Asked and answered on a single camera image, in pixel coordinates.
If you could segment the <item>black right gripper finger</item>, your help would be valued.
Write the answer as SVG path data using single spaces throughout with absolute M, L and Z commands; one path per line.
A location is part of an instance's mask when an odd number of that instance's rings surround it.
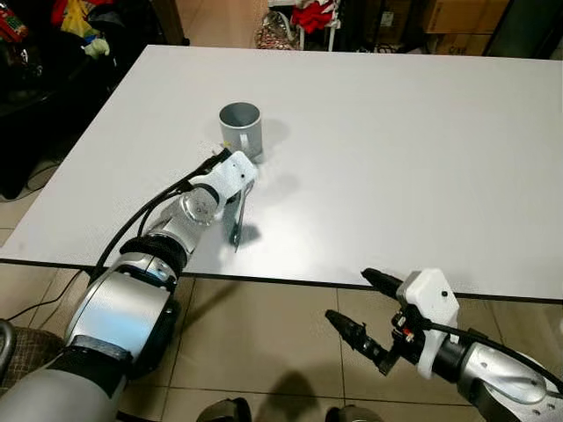
M 340 338 L 351 350 L 359 353 L 362 357 L 379 365 L 383 357 L 387 354 L 387 350 L 383 349 L 368 333 L 365 323 L 357 323 L 338 310 L 327 309 L 325 311 L 325 320 L 334 327 L 340 335 Z
M 399 301 L 399 289 L 403 281 L 395 276 L 390 276 L 383 271 L 374 268 L 365 268 L 361 272 L 362 277 L 371 285 L 371 288 L 379 294 Z

